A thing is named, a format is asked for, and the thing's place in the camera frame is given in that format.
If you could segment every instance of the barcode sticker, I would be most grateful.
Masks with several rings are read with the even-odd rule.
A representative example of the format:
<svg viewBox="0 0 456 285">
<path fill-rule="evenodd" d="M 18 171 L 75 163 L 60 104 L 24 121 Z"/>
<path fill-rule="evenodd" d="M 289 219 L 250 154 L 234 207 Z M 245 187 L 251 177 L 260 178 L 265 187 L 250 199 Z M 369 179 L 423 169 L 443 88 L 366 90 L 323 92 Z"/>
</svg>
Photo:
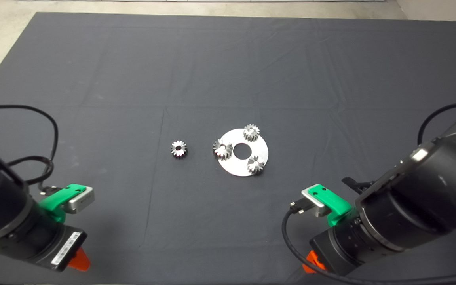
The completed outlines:
<svg viewBox="0 0 456 285">
<path fill-rule="evenodd" d="M 56 254 L 54 259 L 52 260 L 53 265 L 58 265 L 61 263 L 63 258 L 65 258 L 65 255 L 68 253 L 69 249 L 71 249 L 71 246 L 75 243 L 76 239 L 80 236 L 80 232 L 73 232 L 69 239 L 65 242 L 63 247 L 59 250 L 59 252 Z"/>
</svg>

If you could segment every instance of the green bracket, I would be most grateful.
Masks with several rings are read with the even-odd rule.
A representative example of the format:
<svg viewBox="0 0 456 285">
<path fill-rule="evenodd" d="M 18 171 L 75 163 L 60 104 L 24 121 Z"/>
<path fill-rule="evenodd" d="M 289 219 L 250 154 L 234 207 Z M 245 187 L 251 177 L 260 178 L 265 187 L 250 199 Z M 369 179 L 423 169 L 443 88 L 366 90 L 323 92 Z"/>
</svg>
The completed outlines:
<svg viewBox="0 0 456 285">
<path fill-rule="evenodd" d="M 331 227 L 335 226 L 351 210 L 351 205 L 346 200 L 321 184 L 311 186 L 307 192 L 332 210 L 327 217 L 328 225 Z"/>
<path fill-rule="evenodd" d="M 61 208 L 61 206 L 86 189 L 86 186 L 70 184 L 66 188 L 61 189 L 49 197 L 43 199 L 38 205 L 44 209 L 54 220 L 56 220 L 56 222 L 63 223 L 67 218 L 67 214 Z"/>
</svg>

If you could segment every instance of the gear hole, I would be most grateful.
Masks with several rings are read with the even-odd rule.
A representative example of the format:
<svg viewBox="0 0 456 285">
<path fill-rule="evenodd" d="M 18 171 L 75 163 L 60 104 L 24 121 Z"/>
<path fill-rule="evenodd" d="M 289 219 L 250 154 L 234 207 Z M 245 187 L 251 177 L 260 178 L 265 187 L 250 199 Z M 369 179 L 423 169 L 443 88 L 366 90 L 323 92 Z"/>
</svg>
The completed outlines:
<svg viewBox="0 0 456 285">
<path fill-rule="evenodd" d="M 233 154 L 238 159 L 248 159 L 251 156 L 251 148 L 247 144 L 238 144 L 233 148 Z"/>
</svg>

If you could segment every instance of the circular metal plate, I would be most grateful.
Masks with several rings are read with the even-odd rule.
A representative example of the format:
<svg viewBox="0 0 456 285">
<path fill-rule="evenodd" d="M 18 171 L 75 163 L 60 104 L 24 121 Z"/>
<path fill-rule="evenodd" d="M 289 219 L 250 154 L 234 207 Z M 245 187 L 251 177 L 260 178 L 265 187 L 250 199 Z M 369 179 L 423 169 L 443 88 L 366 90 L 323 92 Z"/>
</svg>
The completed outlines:
<svg viewBox="0 0 456 285">
<path fill-rule="evenodd" d="M 222 141 L 225 144 L 232 144 L 233 148 L 238 144 L 247 144 L 251 148 L 251 156 L 257 156 L 258 161 L 264 162 L 266 165 L 266 161 L 268 160 L 268 147 L 266 146 L 265 140 L 261 137 L 261 135 L 255 141 L 248 141 L 244 138 L 244 129 L 235 129 L 227 132 L 221 137 Z M 218 160 L 219 164 L 228 171 L 229 173 L 246 177 L 251 176 L 252 173 L 247 169 L 247 161 L 249 158 L 246 159 L 239 159 L 232 154 L 232 156 L 226 160 Z"/>
</svg>

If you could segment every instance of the gear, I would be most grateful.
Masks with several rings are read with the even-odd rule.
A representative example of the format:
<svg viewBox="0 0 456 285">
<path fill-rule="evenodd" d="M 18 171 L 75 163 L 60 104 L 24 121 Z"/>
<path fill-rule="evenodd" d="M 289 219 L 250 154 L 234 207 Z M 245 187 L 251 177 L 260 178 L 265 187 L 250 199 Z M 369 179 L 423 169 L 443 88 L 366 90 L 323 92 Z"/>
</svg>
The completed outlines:
<svg viewBox="0 0 456 285">
<path fill-rule="evenodd" d="M 188 146 L 184 141 L 174 141 L 170 148 L 170 152 L 175 158 L 183 158 L 188 154 Z"/>
<path fill-rule="evenodd" d="M 217 139 L 213 144 L 214 155 L 217 159 L 226 160 L 232 156 L 233 146 L 232 144 L 225 144 L 221 139 Z"/>
<path fill-rule="evenodd" d="M 249 124 L 244 128 L 244 137 L 248 141 L 255 141 L 259 136 L 259 128 L 254 124 Z"/>
<path fill-rule="evenodd" d="M 247 161 L 247 169 L 254 175 L 261 173 L 265 166 L 264 162 L 259 162 L 257 156 L 251 156 Z"/>
</svg>

